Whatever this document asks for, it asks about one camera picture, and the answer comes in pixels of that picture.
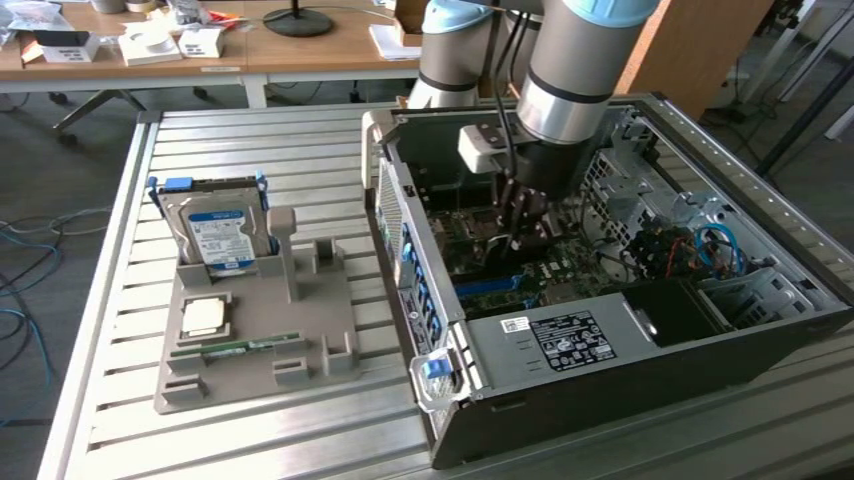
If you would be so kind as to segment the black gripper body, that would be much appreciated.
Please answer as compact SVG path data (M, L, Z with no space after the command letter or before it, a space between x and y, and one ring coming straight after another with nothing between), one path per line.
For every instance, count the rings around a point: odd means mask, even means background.
M580 171L590 160L588 140L570 145L524 143L516 147L516 181L546 195L570 195L578 190Z

